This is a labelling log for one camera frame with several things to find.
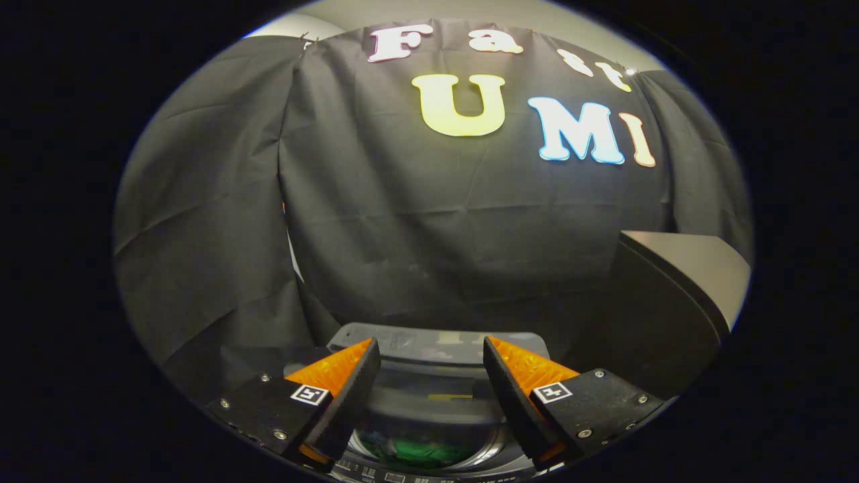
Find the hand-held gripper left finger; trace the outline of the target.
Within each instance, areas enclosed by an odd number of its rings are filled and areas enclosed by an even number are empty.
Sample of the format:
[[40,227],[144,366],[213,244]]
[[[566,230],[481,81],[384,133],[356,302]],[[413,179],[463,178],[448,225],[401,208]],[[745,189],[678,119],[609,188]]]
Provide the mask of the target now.
[[291,375],[264,374],[213,398],[207,412],[236,436],[297,466],[332,470],[346,452],[381,368],[375,337]]

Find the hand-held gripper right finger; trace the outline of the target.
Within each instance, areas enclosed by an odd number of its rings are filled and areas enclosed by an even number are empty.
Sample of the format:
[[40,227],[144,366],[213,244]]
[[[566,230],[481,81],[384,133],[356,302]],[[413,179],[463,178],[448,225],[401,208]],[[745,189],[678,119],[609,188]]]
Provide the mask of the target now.
[[507,427],[537,470],[589,458],[668,407],[609,370],[580,373],[500,337],[484,338],[483,365]]

